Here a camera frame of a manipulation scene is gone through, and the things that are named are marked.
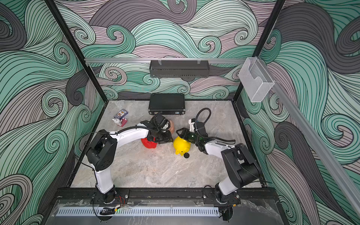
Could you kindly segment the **yellow piggy bank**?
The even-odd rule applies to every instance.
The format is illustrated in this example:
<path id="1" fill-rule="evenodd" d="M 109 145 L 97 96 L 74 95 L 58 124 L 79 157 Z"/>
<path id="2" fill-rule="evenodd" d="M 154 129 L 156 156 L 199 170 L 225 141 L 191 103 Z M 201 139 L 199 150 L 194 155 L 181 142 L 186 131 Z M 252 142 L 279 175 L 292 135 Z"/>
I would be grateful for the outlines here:
<path id="1" fill-rule="evenodd" d="M 191 143 L 178 136 L 173 142 L 173 147 L 176 155 L 184 156 L 190 151 Z"/>

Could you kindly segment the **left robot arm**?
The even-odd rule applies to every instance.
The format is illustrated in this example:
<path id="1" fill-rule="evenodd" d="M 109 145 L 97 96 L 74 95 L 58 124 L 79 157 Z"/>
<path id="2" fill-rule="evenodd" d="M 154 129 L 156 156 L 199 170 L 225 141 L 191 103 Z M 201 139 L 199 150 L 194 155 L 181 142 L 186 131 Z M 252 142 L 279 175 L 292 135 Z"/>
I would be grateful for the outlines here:
<path id="1" fill-rule="evenodd" d="M 100 197 L 103 203 L 110 204 L 114 202 L 116 196 L 110 169 L 116 150 L 123 145 L 140 139 L 146 139 L 157 144 L 173 142 L 169 130 L 158 130 L 155 127 L 137 124 L 114 133 L 109 133 L 104 129 L 100 130 L 86 150 L 87 159 L 90 167 L 94 170 L 96 178 L 97 196 Z"/>

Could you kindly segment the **red piggy bank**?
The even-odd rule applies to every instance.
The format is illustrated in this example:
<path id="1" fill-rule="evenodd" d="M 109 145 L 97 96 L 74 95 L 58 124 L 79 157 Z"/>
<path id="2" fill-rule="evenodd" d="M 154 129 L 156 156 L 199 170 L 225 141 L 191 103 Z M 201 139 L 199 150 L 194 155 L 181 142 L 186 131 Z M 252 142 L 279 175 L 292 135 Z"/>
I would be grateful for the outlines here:
<path id="1" fill-rule="evenodd" d="M 141 139 L 143 146 L 147 149 L 155 149 L 157 147 L 157 143 L 153 141 L 149 141 L 147 138 Z"/>

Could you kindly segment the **pink piggy bank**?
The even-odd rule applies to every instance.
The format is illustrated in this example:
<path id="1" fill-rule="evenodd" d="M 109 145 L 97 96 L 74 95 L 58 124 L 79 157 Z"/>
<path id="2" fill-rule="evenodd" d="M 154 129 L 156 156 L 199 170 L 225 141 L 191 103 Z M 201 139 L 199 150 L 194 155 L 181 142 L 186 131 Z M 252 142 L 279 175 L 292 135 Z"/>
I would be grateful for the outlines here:
<path id="1" fill-rule="evenodd" d="M 169 131 L 171 134 L 173 134 L 175 132 L 175 126 L 172 120 L 169 121 L 170 122 L 170 128 Z"/>

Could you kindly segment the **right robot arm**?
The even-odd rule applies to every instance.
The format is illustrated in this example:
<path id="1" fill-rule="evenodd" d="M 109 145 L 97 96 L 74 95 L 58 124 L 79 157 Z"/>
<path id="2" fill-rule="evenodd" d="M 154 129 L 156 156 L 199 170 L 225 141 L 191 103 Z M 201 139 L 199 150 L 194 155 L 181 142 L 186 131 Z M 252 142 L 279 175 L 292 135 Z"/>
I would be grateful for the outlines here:
<path id="1" fill-rule="evenodd" d="M 243 143 L 230 145 L 234 140 L 202 136 L 196 130 L 188 128 L 176 130 L 178 137 L 188 143 L 195 144 L 207 155 L 213 155 L 223 160 L 227 177 L 215 185 L 215 198 L 220 204 L 230 201 L 231 195 L 238 189 L 260 179 L 260 166 Z"/>

